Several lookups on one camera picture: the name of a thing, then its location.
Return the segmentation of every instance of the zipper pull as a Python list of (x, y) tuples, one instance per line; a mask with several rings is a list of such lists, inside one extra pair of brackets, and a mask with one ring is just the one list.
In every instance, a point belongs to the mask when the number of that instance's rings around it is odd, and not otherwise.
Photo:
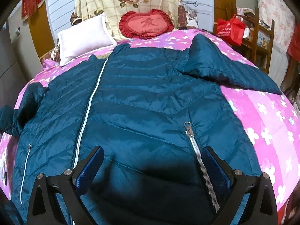
[(27, 153), (30, 152), (30, 149), (31, 149), (31, 144), (29, 144), (28, 148), (27, 148)]
[(187, 134), (187, 136), (189, 137), (189, 138), (194, 138), (194, 132), (193, 132), (193, 130), (192, 130), (192, 124), (191, 124), (191, 122), (185, 122), (184, 123), (184, 127), (185, 127), (185, 129), (186, 129), (186, 134)]

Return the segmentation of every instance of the ruffled trim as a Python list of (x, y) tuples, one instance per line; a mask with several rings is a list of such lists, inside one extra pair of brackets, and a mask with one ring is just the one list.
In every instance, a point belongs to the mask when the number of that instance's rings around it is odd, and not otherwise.
[[(140, 14), (140, 15), (144, 15), (144, 16), (152, 15), (152, 14), (159, 14), (159, 15), (162, 16), (162, 18), (166, 22), (166, 27), (161, 32), (159, 32), (157, 34), (154, 34), (154, 35), (151, 35), (151, 36), (133, 31), (128, 26), (128, 23), (129, 23), (130, 19), (132, 17), (134, 17), (136, 14)], [(164, 34), (164, 33), (167, 33), (167, 32), (171, 32), (174, 29), (174, 26), (170, 22), (168, 15), (164, 11), (161, 11), (159, 9), (152, 9), (149, 13), (136, 13), (134, 11), (130, 11), (128, 13), (125, 13), (121, 17), (121, 20), (119, 22), (119, 28), (120, 28), (120, 31), (121, 31), (122, 35), (126, 36), (127, 38), (151, 39), (151, 38), (154, 38), (158, 35), (161, 35), (161, 34)]]

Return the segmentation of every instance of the white pillow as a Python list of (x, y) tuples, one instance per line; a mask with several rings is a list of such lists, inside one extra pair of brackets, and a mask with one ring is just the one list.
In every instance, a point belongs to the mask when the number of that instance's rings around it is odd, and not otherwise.
[(58, 34), (60, 66), (87, 52), (117, 45), (105, 25), (105, 14), (87, 19)]

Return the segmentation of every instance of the blue gripper pad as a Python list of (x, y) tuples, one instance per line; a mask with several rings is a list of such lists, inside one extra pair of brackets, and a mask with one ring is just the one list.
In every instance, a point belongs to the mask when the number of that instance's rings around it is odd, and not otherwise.
[(203, 148), (201, 155), (215, 192), (218, 195), (228, 197), (231, 193), (231, 186), (234, 183), (232, 169), (217, 156), (211, 147)]
[(104, 160), (102, 147), (95, 147), (88, 157), (78, 163), (74, 170), (73, 184), (77, 196), (86, 194)]

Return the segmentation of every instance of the wooden chair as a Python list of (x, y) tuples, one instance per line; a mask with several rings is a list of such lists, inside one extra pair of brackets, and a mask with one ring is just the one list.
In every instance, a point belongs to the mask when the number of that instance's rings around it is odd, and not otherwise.
[[(226, 4), (225, 6), (226, 10), (226, 16), (231, 18), (234, 13), (236, 13), (236, 7), (234, 4)], [(253, 31), (253, 38), (252, 41), (243, 39), (242, 45), (240, 47), (233, 47), (236, 51), (244, 51), (243, 56), (250, 60), (253, 64), (256, 64), (262, 71), (264, 71), (266, 74), (269, 74), (270, 70), (270, 62), (271, 62), (271, 55), (272, 55), (272, 48), (273, 48), (273, 41), (274, 41), (274, 29), (275, 29), (275, 22), (272, 20), (271, 30), (264, 28), (260, 25), (260, 13), (259, 9), (255, 8), (255, 16), (244, 16), (244, 15), (236, 15), (237, 17), (241, 17), (244, 20), (248, 21), (252, 24), (252, 27), (254, 28)], [(259, 46), (257, 44), (258, 40), (258, 33), (259, 31), (263, 32), (267, 37), (270, 38), (269, 44), (267, 49)], [(261, 60), (257, 62), (257, 55), (261, 57)]]

